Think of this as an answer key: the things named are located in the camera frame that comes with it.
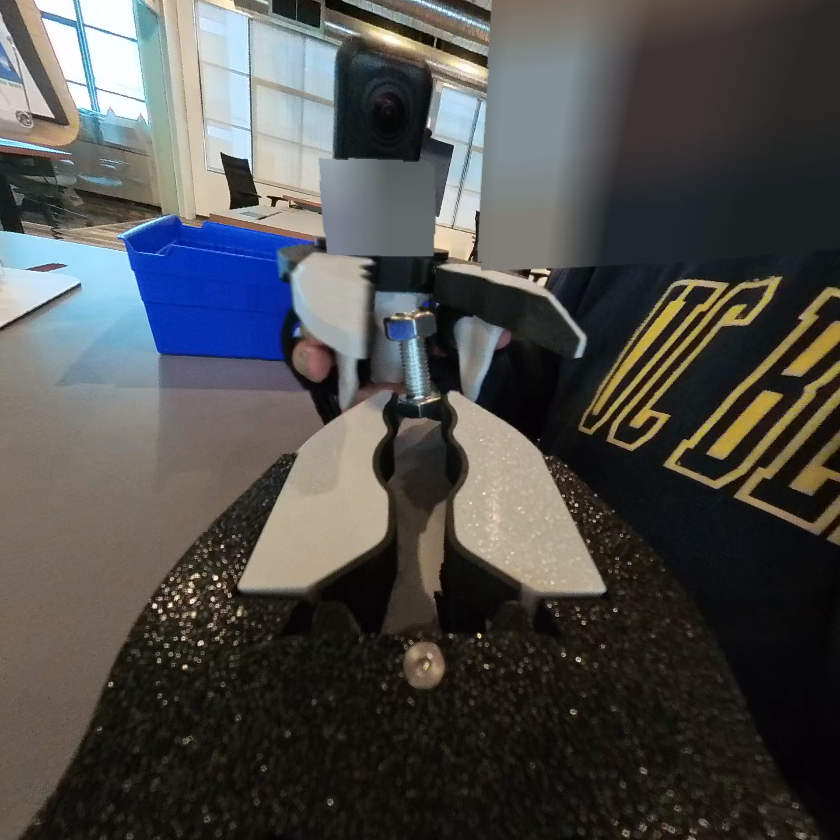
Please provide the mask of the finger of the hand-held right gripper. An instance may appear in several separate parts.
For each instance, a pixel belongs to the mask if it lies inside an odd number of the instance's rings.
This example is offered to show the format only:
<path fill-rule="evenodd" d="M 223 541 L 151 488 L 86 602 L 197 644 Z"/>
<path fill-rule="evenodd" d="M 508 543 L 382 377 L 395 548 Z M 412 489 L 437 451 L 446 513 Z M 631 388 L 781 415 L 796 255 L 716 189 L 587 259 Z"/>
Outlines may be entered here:
<path fill-rule="evenodd" d="M 439 265 L 434 299 L 560 356 L 580 359 L 585 352 L 585 333 L 565 307 L 519 275 L 479 265 Z"/>
<path fill-rule="evenodd" d="M 360 389 L 358 366 L 369 357 L 374 266 L 368 258 L 311 253 L 290 275 L 301 335 L 333 352 L 340 409 L 354 404 Z"/>

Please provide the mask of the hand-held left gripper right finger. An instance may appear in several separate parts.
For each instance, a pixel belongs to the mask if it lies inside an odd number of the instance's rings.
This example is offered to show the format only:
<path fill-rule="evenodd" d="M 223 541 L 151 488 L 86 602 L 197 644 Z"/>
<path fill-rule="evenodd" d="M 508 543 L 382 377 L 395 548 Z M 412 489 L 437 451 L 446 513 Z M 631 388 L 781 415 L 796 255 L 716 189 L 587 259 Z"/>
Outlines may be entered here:
<path fill-rule="evenodd" d="M 520 597 L 600 597 L 606 585 L 535 444 L 457 392 L 447 441 L 460 459 L 450 498 L 457 550 Z"/>

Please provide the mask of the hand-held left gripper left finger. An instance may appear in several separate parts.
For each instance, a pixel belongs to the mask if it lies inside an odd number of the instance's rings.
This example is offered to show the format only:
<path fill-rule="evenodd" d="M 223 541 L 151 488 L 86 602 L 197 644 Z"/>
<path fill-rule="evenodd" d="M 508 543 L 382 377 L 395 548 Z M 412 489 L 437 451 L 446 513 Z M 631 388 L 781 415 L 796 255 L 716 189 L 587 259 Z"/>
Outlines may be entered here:
<path fill-rule="evenodd" d="M 242 595 L 317 597 L 396 553 L 395 405 L 378 392 L 300 447 L 238 581 Z"/>

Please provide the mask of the silver hex bolt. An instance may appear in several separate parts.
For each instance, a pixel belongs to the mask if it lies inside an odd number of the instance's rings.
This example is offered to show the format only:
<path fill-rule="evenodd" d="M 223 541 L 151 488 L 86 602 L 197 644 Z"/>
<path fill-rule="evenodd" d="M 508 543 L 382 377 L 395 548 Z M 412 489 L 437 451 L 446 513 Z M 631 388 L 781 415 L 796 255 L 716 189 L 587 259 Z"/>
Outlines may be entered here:
<path fill-rule="evenodd" d="M 383 330 L 388 340 L 398 343 L 426 340 L 436 333 L 436 318 L 428 309 L 396 312 L 384 318 Z"/>
<path fill-rule="evenodd" d="M 399 345 L 404 393 L 397 397 L 396 411 L 401 417 L 440 421 L 442 396 L 429 372 L 426 340 L 416 337 Z"/>

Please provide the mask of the blue plastic bin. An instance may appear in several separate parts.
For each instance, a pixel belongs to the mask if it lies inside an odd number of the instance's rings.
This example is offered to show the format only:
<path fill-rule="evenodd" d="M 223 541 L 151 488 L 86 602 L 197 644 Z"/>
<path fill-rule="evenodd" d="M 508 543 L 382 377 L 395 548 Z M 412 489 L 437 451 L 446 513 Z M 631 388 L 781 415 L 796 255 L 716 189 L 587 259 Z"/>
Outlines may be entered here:
<path fill-rule="evenodd" d="M 291 307 L 278 253 L 306 239 L 159 217 L 123 232 L 159 354 L 282 361 Z"/>

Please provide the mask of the person's right hand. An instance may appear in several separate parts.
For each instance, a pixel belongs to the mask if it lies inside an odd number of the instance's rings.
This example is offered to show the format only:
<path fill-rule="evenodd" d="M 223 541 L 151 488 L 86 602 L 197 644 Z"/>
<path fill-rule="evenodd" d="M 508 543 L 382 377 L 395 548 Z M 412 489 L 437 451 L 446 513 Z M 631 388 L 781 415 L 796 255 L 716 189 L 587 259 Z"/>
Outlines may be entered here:
<path fill-rule="evenodd" d="M 316 384 L 327 380 L 335 368 L 335 358 L 330 347 L 309 335 L 302 334 L 295 340 L 290 360 L 295 372 Z M 368 382 L 357 391 L 354 403 L 362 403 L 378 392 L 402 394 L 403 391 L 400 382 Z"/>

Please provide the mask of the wooden top desk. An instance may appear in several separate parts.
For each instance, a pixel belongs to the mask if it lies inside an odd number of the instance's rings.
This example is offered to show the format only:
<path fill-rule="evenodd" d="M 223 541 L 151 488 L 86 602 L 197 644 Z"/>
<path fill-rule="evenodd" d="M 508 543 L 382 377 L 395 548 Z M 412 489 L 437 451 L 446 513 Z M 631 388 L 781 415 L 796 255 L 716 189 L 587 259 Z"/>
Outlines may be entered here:
<path fill-rule="evenodd" d="M 324 239 L 320 203 L 283 195 L 274 206 L 249 206 L 210 213 L 208 221 L 281 237 L 315 242 Z"/>

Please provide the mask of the black office chair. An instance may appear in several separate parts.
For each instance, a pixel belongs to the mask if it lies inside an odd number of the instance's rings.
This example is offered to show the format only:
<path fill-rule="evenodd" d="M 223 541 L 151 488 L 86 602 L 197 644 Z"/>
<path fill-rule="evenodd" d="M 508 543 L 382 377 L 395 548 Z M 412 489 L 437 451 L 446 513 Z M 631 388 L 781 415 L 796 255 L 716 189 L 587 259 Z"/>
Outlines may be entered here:
<path fill-rule="evenodd" d="M 257 207 L 260 195 L 256 190 L 249 161 L 225 152 L 221 152 L 219 156 L 229 194 L 229 209 Z"/>

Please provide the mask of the navy sweatshirt yellow print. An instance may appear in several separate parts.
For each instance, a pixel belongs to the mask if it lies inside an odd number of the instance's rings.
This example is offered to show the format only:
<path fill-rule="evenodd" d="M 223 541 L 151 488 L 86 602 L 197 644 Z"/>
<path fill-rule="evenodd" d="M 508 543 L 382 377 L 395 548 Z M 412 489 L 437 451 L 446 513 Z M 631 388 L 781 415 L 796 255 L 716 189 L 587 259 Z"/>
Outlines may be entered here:
<path fill-rule="evenodd" d="M 555 269 L 586 337 L 505 329 L 480 403 L 572 472 L 620 627 L 677 694 L 723 667 L 838 838 L 838 250 Z"/>

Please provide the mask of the large gridded window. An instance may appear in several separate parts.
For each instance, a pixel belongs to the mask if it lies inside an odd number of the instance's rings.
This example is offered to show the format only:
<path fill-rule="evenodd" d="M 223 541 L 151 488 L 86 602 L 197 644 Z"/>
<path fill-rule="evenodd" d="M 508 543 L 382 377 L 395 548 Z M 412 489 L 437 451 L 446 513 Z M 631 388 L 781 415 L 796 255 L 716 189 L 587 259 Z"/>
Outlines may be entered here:
<path fill-rule="evenodd" d="M 319 163 L 333 150 L 333 87 L 340 41 L 352 27 L 327 32 L 194 2 L 191 93 L 196 212 L 229 209 L 222 155 L 247 161 L 262 203 L 282 193 L 318 198 Z M 434 77 L 427 120 L 436 140 L 454 148 L 437 224 L 475 230 L 480 209 L 486 97 L 471 86 L 471 66 L 427 58 Z"/>

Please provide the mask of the white flat board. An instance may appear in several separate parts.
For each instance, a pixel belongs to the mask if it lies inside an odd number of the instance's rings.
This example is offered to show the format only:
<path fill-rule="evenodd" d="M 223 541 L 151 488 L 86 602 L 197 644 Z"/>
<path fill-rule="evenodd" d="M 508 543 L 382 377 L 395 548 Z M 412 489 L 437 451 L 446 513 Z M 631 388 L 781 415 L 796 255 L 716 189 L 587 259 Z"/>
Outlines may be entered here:
<path fill-rule="evenodd" d="M 1 329 L 80 287 L 72 276 L 1 268 Z"/>

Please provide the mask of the tall bright window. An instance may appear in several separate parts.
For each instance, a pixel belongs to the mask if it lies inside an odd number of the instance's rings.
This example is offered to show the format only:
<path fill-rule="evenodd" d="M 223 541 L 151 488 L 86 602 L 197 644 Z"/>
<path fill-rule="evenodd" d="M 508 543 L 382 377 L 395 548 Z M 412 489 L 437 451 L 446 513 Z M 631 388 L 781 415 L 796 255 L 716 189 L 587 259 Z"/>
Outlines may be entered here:
<path fill-rule="evenodd" d="M 131 1 L 36 1 L 70 95 L 81 112 L 148 127 Z"/>

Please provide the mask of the metal ceiling duct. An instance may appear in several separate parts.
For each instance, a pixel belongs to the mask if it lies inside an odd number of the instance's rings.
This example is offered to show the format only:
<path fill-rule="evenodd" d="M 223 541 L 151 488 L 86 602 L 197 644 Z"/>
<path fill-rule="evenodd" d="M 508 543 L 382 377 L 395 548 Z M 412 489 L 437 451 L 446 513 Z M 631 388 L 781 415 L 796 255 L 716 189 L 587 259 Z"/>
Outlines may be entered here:
<path fill-rule="evenodd" d="M 415 23 L 439 29 L 457 38 L 484 45 L 490 39 L 490 10 L 469 1 L 336 1 L 328 8 L 352 7 L 381 17 L 402 15 Z"/>

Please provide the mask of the wood framed wall board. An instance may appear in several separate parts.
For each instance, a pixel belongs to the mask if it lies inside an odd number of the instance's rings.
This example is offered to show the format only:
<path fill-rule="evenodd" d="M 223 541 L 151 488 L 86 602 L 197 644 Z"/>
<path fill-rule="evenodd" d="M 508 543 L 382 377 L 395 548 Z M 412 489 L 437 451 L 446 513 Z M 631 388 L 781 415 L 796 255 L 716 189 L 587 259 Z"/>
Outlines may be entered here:
<path fill-rule="evenodd" d="M 32 1 L 1 2 L 2 151 L 55 156 L 77 139 L 80 115 Z"/>

